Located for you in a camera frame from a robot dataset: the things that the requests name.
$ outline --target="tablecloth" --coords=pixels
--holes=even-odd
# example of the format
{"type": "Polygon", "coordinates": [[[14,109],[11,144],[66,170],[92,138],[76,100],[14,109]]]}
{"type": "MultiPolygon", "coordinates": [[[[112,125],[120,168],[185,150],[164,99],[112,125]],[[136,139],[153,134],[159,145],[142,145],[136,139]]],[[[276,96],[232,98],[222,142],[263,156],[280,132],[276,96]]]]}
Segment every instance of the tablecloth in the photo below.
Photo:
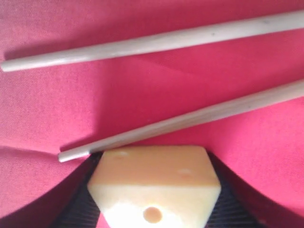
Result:
{"type": "MultiPolygon", "coordinates": [[[[2,0],[0,60],[304,9],[304,0],[2,0]]],[[[304,29],[0,72],[0,217],[82,159],[60,150],[304,77],[304,29]]],[[[195,144],[304,216],[304,99],[134,145],[195,144]]],[[[104,227],[101,217],[99,227],[104,227]]]]}

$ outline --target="cheese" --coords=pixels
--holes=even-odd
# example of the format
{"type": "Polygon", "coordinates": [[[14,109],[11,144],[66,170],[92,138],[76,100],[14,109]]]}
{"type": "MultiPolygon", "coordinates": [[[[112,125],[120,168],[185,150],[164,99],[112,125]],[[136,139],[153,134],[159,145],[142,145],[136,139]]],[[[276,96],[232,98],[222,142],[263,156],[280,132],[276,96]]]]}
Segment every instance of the cheese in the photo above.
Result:
{"type": "Polygon", "coordinates": [[[204,148],[105,151],[88,189],[111,228],[202,228],[220,193],[204,148]]]}

